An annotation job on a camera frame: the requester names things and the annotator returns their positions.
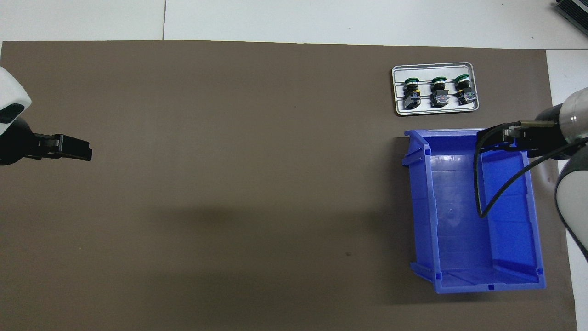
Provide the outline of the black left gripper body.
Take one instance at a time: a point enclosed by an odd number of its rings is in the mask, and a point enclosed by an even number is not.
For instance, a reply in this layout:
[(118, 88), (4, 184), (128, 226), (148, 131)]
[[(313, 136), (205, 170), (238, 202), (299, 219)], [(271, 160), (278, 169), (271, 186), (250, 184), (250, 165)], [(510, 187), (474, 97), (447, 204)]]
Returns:
[(8, 166), (23, 158), (42, 159), (45, 150), (41, 140), (24, 119), (16, 119), (0, 137), (0, 165)]

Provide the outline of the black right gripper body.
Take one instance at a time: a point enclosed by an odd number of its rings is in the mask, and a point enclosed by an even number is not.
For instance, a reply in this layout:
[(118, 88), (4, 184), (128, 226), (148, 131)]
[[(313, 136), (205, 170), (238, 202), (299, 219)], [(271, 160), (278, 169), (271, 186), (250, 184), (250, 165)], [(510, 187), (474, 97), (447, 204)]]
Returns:
[(517, 150), (529, 158), (544, 156), (567, 145), (558, 122), (519, 122)]

